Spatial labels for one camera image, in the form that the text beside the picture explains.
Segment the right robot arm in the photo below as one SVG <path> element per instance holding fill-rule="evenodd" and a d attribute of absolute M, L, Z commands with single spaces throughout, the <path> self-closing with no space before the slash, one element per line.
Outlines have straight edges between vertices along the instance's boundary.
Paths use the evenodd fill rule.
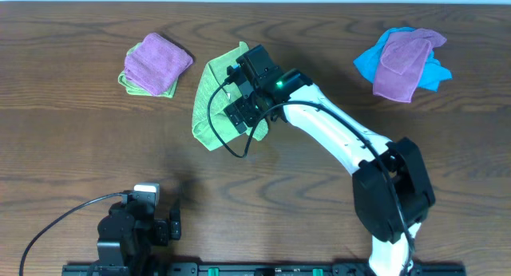
<path fill-rule="evenodd" d="M 266 68 L 256 75 L 235 65 L 224 82 L 242 95 L 226 109 L 233 124 L 256 128 L 268 116 L 280 117 L 344 166 L 352 178 L 356 215 L 372 235 L 369 267 L 376 275 L 410 274 L 415 236 L 435 203 L 418 146 L 365 128 L 296 69 Z"/>

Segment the light green microfiber cloth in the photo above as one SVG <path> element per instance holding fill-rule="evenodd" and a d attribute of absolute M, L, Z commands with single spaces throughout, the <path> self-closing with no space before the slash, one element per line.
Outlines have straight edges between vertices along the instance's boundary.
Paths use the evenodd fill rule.
<path fill-rule="evenodd" d="M 214 129 L 220 135 L 225 143 L 242 135 L 228 119 L 224 109 L 234 101 L 241 98 L 241 93 L 235 84 L 224 86 L 214 97 L 210 110 L 208 103 L 212 94 L 224 83 L 227 75 L 227 67 L 236 64 L 236 58 L 249 50 L 248 44 L 241 41 L 239 45 L 224 53 L 223 55 L 211 59 L 204 67 L 192 113 L 192 134 L 209 151 L 213 151 L 223 145 L 218 140 L 208 122 L 207 112 L 210 112 L 210 118 Z"/>

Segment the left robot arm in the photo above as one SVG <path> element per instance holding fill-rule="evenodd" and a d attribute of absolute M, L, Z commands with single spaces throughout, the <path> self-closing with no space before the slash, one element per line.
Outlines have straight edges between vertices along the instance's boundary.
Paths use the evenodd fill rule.
<path fill-rule="evenodd" d="M 112 205 L 98 224 L 99 259 L 89 266 L 87 274 L 165 275 L 167 266 L 156 259 L 152 248 L 180 239 L 180 201 L 171 206 L 166 219 L 157 219 L 155 211 L 153 200 L 131 199 Z"/>

